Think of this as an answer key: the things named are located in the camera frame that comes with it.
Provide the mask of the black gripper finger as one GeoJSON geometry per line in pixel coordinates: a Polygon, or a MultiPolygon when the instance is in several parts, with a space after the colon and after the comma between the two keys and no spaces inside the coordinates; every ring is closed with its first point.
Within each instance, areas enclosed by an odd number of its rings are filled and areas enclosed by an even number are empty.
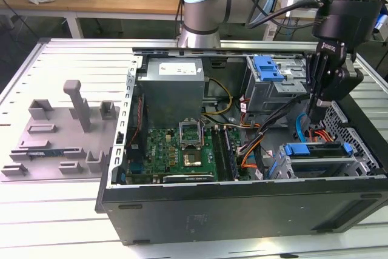
{"type": "Polygon", "coordinates": [[[306,113],[310,120],[321,120],[321,112],[317,106],[317,74],[319,73],[320,53],[311,53],[306,56],[306,82],[310,93],[310,101],[306,113]]]}
{"type": "Polygon", "coordinates": [[[343,78],[340,76],[343,69],[335,68],[329,58],[320,58],[318,73],[314,85],[314,122],[321,121],[332,101],[339,101],[344,97],[341,88],[343,78]]]}

